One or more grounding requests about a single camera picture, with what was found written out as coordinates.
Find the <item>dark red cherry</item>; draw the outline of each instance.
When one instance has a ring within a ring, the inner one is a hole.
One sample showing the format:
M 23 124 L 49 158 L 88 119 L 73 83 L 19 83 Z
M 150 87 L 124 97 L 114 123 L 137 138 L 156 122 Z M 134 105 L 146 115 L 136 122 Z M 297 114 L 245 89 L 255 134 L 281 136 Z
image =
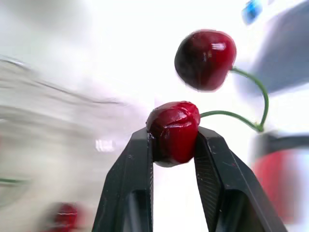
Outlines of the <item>dark red cherry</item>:
M 146 122 L 154 162 L 172 167 L 190 161 L 199 123 L 198 108 L 190 102 L 170 102 L 155 108 Z
M 175 56 L 178 76 L 202 91 L 217 90 L 233 67 L 236 46 L 231 37 L 215 30 L 199 30 L 186 37 Z

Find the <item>blurred background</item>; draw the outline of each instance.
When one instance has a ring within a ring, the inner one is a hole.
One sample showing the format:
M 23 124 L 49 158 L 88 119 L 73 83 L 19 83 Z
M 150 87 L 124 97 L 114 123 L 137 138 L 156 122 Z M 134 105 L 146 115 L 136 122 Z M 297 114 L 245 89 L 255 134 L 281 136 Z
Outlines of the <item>blurred background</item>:
M 288 202 L 285 224 L 306 231 L 308 23 L 309 2 L 300 0 L 2 0 L 0 231 L 42 231 L 57 202 L 79 205 L 78 230 L 91 231 L 108 170 L 163 103 L 191 101 L 201 113 L 228 110 L 260 120 L 262 95 L 245 78 L 229 74 L 210 94 L 177 77 L 177 48 L 198 29 L 229 34 L 235 65 L 270 92 L 262 136 L 225 116 L 203 118 L 201 126 L 221 134 L 258 178 L 266 175 L 267 193 L 282 183 L 275 191 L 289 192 L 278 203 Z M 268 161 L 272 154 L 283 160 L 280 181 L 263 169 L 279 163 Z M 154 231 L 207 231 L 193 162 L 155 165 L 154 172 Z

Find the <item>green stem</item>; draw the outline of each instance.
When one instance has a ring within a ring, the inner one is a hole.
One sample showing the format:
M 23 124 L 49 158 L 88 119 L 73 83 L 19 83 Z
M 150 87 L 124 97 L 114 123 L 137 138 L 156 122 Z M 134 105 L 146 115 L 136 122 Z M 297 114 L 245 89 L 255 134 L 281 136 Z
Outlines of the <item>green stem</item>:
M 268 108 L 269 108 L 268 94 L 267 94 L 265 87 L 255 76 L 253 76 L 253 75 L 251 75 L 251 74 L 249 74 L 249 73 L 247 73 L 243 70 L 240 70 L 236 67 L 233 67 L 231 69 L 231 71 L 238 73 L 238 74 L 245 76 L 248 79 L 252 80 L 261 89 L 261 91 L 263 93 L 263 97 L 264 97 L 265 106 L 264 106 L 264 112 L 263 112 L 263 116 L 262 116 L 262 120 L 261 120 L 260 124 L 252 123 L 248 119 L 246 119 L 246 118 L 244 118 L 244 117 L 242 117 L 238 114 L 235 114 L 235 113 L 232 113 L 232 112 L 229 112 L 229 111 L 223 111 L 223 110 L 215 110 L 215 111 L 205 112 L 205 113 L 200 114 L 200 117 L 202 118 L 202 117 L 207 117 L 207 116 L 211 116 L 211 115 L 231 116 L 231 117 L 237 118 L 238 120 L 247 124 L 249 127 L 254 129 L 255 131 L 263 132 L 264 131 L 264 124 L 265 124 L 265 121 L 266 121 L 266 117 L 267 117 L 267 114 L 268 114 Z
M 254 129 L 257 132 L 263 132 L 263 130 L 264 130 L 263 127 L 261 127 L 261 125 L 256 125 L 256 124 L 252 123 L 251 121 L 249 121 L 248 119 L 246 119 L 246 118 L 244 118 L 244 117 L 242 117 L 238 114 L 229 112 L 229 111 L 215 110 L 215 111 L 209 111 L 209 112 L 205 112 L 205 113 L 200 114 L 201 118 L 211 116 L 211 115 L 231 116 L 231 117 L 237 118 L 240 121 L 244 122 L 245 124 L 247 124 L 249 127 L 251 127 L 252 129 Z
M 19 184 L 25 182 L 24 180 L 14 180 L 14 179 L 5 179 L 0 178 L 0 184 L 1 183 L 7 183 L 7 184 Z
M 242 76 L 245 76 L 247 77 L 248 79 L 252 80 L 259 88 L 260 90 L 262 91 L 262 94 L 263 94 L 263 97 L 264 97 L 264 102 L 265 102 L 265 106 L 264 106 L 264 112 L 263 112 L 263 116 L 262 116 L 262 120 L 260 122 L 260 126 L 263 127 L 264 124 L 265 124 L 265 121 L 266 121 L 266 117 L 267 117 L 267 114 L 268 114 L 268 108 L 269 108 L 269 99 L 268 99 L 268 94 L 267 94 L 267 91 L 265 89 L 265 87 L 263 86 L 263 84 L 253 75 L 243 71 L 243 70 L 240 70 L 236 67 L 233 67 L 231 71 L 234 71 Z

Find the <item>red cherry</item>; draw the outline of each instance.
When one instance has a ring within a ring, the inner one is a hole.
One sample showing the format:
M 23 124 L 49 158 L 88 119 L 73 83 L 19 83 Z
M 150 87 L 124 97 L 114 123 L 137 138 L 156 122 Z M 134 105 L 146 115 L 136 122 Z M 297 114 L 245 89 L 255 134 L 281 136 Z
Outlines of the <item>red cherry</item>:
M 203 91 L 217 90 L 233 67 L 236 46 L 231 37 L 215 30 L 199 30 L 186 37 L 175 56 L 178 76 Z
M 199 123 L 198 108 L 190 102 L 169 102 L 155 108 L 146 122 L 154 162 L 172 167 L 190 161 L 195 152 Z

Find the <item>blurred red object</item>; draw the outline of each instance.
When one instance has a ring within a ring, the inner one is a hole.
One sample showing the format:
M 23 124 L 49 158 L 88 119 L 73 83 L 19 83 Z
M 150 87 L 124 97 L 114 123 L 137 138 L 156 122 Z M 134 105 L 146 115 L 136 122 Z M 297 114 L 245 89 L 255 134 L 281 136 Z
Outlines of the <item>blurred red object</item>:
M 295 222 L 295 194 L 297 179 L 286 168 L 293 151 L 282 150 L 259 158 L 253 166 L 253 172 L 259 180 L 279 217 L 285 224 Z
M 58 211 L 51 216 L 47 229 L 42 232 L 71 232 L 76 229 L 81 212 L 73 203 L 61 203 Z

